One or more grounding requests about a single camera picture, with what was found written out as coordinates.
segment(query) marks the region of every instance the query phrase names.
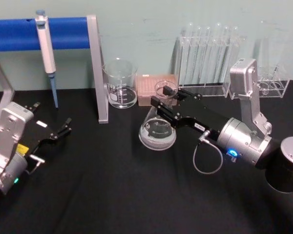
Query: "pipette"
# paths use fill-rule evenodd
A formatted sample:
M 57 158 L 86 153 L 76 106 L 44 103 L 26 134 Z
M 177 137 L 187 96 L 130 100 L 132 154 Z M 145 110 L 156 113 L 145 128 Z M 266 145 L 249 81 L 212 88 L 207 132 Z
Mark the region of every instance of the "pipette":
M 58 108 L 58 96 L 57 96 L 57 89 L 55 83 L 55 62 L 54 62 L 54 55 L 53 55 L 53 48 L 51 43 L 51 35 L 49 30 L 49 21 L 48 16 L 45 15 L 44 10 L 36 11 L 38 15 L 35 18 L 36 21 L 36 28 L 39 37 L 40 49 L 42 52 L 42 59 L 44 64 L 44 70 L 48 74 L 51 82 L 51 89 L 54 99 L 55 107 Z

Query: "glass beaker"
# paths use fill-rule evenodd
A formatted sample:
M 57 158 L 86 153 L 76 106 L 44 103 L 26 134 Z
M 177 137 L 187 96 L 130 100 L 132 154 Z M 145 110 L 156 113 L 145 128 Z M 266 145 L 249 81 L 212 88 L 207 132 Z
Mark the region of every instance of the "glass beaker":
M 164 86 L 174 90 L 172 95 L 164 95 Z M 173 97 L 177 94 L 177 85 L 170 81 L 160 81 L 155 85 L 156 97 L 168 107 L 172 107 Z M 171 147 L 176 140 L 176 131 L 169 122 L 157 115 L 157 108 L 154 106 L 149 110 L 139 130 L 140 141 L 149 149 L 165 150 Z
M 108 102 L 111 106 L 125 109 L 137 102 L 137 93 L 133 87 L 137 67 L 131 62 L 116 58 L 103 66 L 108 80 Z

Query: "black table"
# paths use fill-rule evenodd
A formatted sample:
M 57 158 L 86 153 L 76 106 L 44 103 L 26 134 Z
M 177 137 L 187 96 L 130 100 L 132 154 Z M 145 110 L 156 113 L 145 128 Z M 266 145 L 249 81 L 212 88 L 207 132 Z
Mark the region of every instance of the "black table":
M 53 127 L 71 117 L 73 131 L 42 147 L 37 155 L 47 162 L 0 202 L 0 234 L 293 234 L 293 193 L 276 192 L 263 171 L 227 156 L 218 173 L 197 173 L 194 130 L 179 129 L 172 148 L 155 152 L 138 139 L 149 108 L 110 107 L 109 124 L 101 125 L 93 90 L 59 90 L 58 96 L 56 111 L 51 91 L 16 92 L 21 105 L 40 101 L 35 117 Z M 240 119 L 238 100 L 203 102 Z M 261 110 L 272 137 L 293 136 L 293 81 L 283 99 L 261 99 Z M 197 163 L 212 169 L 218 157 L 202 146 Z

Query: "blue metal bar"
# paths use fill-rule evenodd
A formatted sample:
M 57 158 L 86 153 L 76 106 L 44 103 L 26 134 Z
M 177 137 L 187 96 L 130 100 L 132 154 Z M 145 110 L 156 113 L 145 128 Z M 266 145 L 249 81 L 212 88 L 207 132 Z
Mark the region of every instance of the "blue metal bar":
M 88 49 L 87 18 L 49 18 L 52 47 Z M 0 19 L 0 51 L 40 50 L 34 19 Z

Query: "cable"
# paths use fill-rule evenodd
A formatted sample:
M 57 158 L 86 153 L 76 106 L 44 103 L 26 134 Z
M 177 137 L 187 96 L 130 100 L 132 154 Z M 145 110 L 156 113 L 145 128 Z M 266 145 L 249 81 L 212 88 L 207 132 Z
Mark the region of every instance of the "cable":
M 196 155 L 196 150 L 197 150 L 197 147 L 198 147 L 201 143 L 205 143 L 205 144 L 207 144 L 207 145 L 212 146 L 212 147 L 215 148 L 215 149 L 217 150 L 217 152 L 220 154 L 220 159 L 221 159 L 220 165 L 219 165 L 219 167 L 218 167 L 216 170 L 214 170 L 214 171 L 212 171 L 212 172 L 202 172 L 202 171 L 201 171 L 200 169 L 198 169 L 198 168 L 196 167 L 196 165 L 195 165 L 195 155 Z M 214 174 L 214 173 L 216 173 L 216 172 L 218 172 L 218 171 L 220 170 L 220 168 L 223 166 L 223 162 L 224 162 L 224 158 L 223 158 L 223 154 L 221 153 L 220 149 L 218 149 L 216 146 L 214 146 L 213 144 L 211 144 L 208 140 L 205 140 L 205 139 L 204 139 L 203 141 L 199 142 L 199 143 L 196 145 L 196 147 L 195 147 L 195 149 L 194 149 L 194 152 L 193 152 L 193 165 L 194 165 L 194 168 L 195 168 L 199 173 L 202 173 L 202 174 L 205 174 L 205 175 L 212 175 L 212 174 Z

